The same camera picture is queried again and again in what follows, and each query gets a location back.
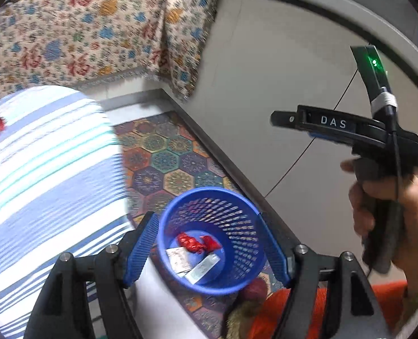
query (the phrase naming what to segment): metal screw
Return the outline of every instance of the metal screw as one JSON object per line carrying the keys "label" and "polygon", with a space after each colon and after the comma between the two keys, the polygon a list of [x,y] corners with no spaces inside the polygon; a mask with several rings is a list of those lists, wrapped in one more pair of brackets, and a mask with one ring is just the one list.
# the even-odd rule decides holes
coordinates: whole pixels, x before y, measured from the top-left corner
{"label": "metal screw", "polygon": [[301,253],[302,255],[305,255],[305,254],[308,252],[308,246],[307,246],[307,245],[305,245],[305,244],[298,244],[298,245],[295,247],[295,251],[296,251],[297,253]]}
{"label": "metal screw", "polygon": [[115,253],[116,251],[118,251],[118,246],[116,244],[109,244],[106,247],[106,252],[108,253]]}
{"label": "metal screw", "polygon": [[71,254],[69,253],[69,252],[63,252],[61,255],[60,255],[60,260],[61,261],[68,261],[69,259],[71,258]]}
{"label": "metal screw", "polygon": [[342,256],[347,260],[347,261],[352,261],[355,258],[355,255],[353,255],[352,252],[350,251],[345,251]]}

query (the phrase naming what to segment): white striped fabric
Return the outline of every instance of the white striped fabric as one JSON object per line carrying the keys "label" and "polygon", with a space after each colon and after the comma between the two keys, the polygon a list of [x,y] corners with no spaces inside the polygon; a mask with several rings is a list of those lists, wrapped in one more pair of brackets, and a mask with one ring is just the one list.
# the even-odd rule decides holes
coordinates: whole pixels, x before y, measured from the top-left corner
{"label": "white striped fabric", "polygon": [[[0,331],[18,339],[61,252],[94,255],[132,226],[121,148],[99,104],[43,86],[0,100],[0,115]],[[87,292],[97,316],[94,283]]]}

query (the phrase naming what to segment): tape wrap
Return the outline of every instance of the tape wrap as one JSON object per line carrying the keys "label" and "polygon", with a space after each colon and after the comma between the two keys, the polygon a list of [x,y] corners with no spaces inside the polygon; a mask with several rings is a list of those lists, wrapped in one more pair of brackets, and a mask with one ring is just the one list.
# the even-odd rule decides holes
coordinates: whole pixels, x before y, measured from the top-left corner
{"label": "tape wrap", "polygon": [[381,92],[380,95],[371,102],[372,116],[385,106],[393,106],[397,109],[396,97],[389,92]]}

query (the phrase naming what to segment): patterned blanket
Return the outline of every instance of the patterned blanket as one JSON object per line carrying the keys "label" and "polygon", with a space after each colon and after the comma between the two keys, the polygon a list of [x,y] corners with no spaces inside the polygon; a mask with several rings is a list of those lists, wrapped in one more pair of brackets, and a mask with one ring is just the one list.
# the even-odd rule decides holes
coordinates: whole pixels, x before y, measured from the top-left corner
{"label": "patterned blanket", "polygon": [[21,0],[0,9],[0,98],[127,76],[192,94],[217,0]]}

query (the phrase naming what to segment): human hand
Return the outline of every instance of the human hand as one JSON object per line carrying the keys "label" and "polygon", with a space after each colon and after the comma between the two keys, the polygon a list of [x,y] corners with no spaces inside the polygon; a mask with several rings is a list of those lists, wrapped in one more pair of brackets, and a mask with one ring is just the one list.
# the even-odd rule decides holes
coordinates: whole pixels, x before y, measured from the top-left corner
{"label": "human hand", "polygon": [[[353,173],[353,161],[341,163],[345,172]],[[395,199],[395,177],[386,177],[379,181],[358,181],[349,191],[349,200],[353,208],[354,230],[366,237],[374,228],[373,215],[363,207],[363,196],[367,193],[375,199]],[[399,190],[399,202],[404,208],[405,235],[400,242],[393,263],[402,269],[407,278],[408,294],[410,297],[418,295],[418,177],[412,175],[402,181]]]}

